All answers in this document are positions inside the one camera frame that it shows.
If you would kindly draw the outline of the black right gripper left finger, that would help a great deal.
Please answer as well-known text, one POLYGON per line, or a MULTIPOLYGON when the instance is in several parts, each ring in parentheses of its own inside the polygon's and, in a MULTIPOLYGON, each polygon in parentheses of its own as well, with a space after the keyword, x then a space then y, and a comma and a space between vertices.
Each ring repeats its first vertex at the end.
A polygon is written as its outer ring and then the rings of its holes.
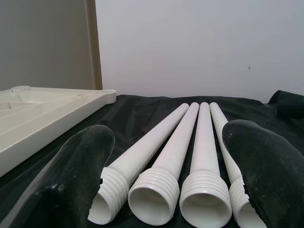
POLYGON ((105 125, 70 137, 23 193, 16 226, 85 228, 114 144, 114 133, 105 125))

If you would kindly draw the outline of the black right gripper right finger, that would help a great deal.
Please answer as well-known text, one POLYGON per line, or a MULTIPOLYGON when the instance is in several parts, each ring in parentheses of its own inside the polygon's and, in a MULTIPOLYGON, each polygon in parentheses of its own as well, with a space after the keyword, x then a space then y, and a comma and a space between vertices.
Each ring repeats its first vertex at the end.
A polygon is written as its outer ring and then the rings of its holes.
POLYGON ((268 228, 304 226, 304 156, 284 137, 248 120, 224 125, 223 143, 245 193, 268 228))

